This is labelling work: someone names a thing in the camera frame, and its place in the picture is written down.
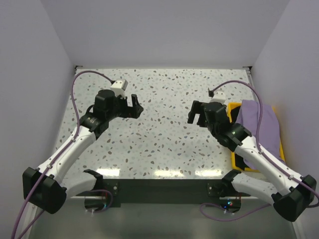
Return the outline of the purple t shirt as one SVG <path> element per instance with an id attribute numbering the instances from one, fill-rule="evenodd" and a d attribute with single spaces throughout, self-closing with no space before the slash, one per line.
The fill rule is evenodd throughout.
<path id="1" fill-rule="evenodd" d="M 243 125 L 256 136 L 259 111 L 258 102 L 243 100 L 236 122 Z M 280 154 L 280 125 L 270 105 L 263 105 L 262 121 L 259 127 L 259 142 L 279 161 L 284 162 Z"/>

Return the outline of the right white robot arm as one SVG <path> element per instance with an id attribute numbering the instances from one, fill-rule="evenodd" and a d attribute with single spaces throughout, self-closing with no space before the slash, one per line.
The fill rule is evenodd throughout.
<path id="1" fill-rule="evenodd" d="M 222 190 L 226 195 L 239 192 L 256 197 L 273 206 L 290 222 L 310 208 L 316 194 L 315 178 L 302 176 L 278 161 L 243 125 L 230 122 L 225 105 L 193 101 L 188 114 L 189 124 L 193 123 L 195 115 L 199 115 L 198 126 L 207 128 L 219 144 L 249 161 L 267 178 L 265 182 L 231 170 L 222 179 Z"/>

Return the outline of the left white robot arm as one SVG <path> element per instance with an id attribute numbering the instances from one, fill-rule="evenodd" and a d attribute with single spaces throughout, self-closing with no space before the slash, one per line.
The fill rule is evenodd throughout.
<path id="1" fill-rule="evenodd" d="M 36 169 L 27 168 L 22 175 L 23 196 L 50 214 L 58 212 L 66 199 L 88 191 L 99 195 L 103 191 L 103 176 L 93 170 L 85 170 L 85 176 L 76 180 L 69 188 L 62 181 L 70 167 L 80 155 L 92 145 L 109 127 L 115 118 L 138 119 L 144 108 L 138 97 L 131 95 L 132 105 L 127 98 L 116 96 L 112 90 L 100 90 L 77 126 L 63 145 Z"/>

